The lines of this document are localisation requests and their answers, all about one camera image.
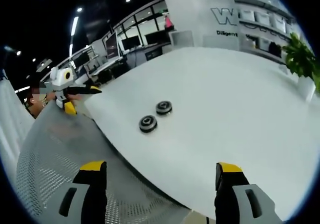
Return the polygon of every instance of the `pink object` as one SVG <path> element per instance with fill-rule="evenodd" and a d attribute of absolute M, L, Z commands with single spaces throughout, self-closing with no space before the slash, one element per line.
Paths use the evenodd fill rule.
<path fill-rule="evenodd" d="M 173 23 L 171 22 L 168 16 L 165 16 L 165 24 L 166 24 L 165 26 L 166 28 L 173 26 Z"/>

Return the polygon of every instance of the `computer monitor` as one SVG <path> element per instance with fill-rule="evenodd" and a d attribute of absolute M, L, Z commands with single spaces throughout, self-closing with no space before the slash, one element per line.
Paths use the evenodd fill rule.
<path fill-rule="evenodd" d="M 122 44 L 123 44 L 124 49 L 127 50 L 127 49 L 137 47 L 141 43 L 140 43 L 139 36 L 133 36 L 130 38 L 123 39 Z"/>
<path fill-rule="evenodd" d="M 80 54 L 77 58 L 75 58 L 73 61 L 75 63 L 75 66 L 79 68 L 83 64 L 89 62 L 90 58 L 87 52 Z"/>
<path fill-rule="evenodd" d="M 170 38 L 166 30 L 161 30 L 154 33 L 147 34 L 145 38 L 148 44 L 170 42 Z"/>
<path fill-rule="evenodd" d="M 115 31 L 109 38 L 103 39 L 104 47 L 106 48 L 106 55 L 108 59 L 119 57 L 118 36 Z"/>

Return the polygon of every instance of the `ceiling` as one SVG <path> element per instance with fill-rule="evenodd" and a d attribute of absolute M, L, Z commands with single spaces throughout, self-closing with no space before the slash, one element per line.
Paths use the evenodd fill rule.
<path fill-rule="evenodd" d="M 79 14 L 79 23 L 83 22 L 82 35 L 85 42 L 89 42 L 87 38 L 92 41 L 109 28 L 108 20 L 116 24 L 151 1 L 2 0 L 1 63 L 5 58 L 5 45 L 21 51 L 20 56 L 13 52 L 6 57 L 5 70 L 13 87 L 19 89 L 28 86 L 30 81 L 26 77 L 35 73 L 36 66 L 44 58 L 50 58 L 58 64 L 68 57 L 70 32 L 78 7 L 83 8 Z"/>

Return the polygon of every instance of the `white robot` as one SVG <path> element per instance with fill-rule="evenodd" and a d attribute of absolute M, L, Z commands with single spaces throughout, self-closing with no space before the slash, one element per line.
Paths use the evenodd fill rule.
<path fill-rule="evenodd" d="M 54 67 L 50 73 L 53 90 L 56 93 L 56 104 L 67 114 L 76 115 L 74 104 L 68 99 L 68 94 L 97 94 L 101 91 L 95 86 L 74 84 L 74 71 L 72 68 L 58 69 Z"/>

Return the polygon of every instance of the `yellow robot part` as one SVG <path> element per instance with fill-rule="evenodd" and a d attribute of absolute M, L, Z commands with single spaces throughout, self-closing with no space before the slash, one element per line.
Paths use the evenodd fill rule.
<path fill-rule="evenodd" d="M 102 92 L 99 88 L 97 88 L 95 86 L 90 86 L 90 89 L 96 90 L 96 91 L 98 91 L 98 93 Z"/>
<path fill-rule="evenodd" d="M 104 161 L 96 161 L 84 164 L 80 171 L 100 171 L 101 165 Z"/>
<path fill-rule="evenodd" d="M 70 115 L 77 114 L 75 106 L 70 101 L 64 104 L 64 111 Z"/>
<path fill-rule="evenodd" d="M 234 164 L 229 163 L 219 163 L 222 167 L 223 173 L 241 173 L 242 169 Z"/>

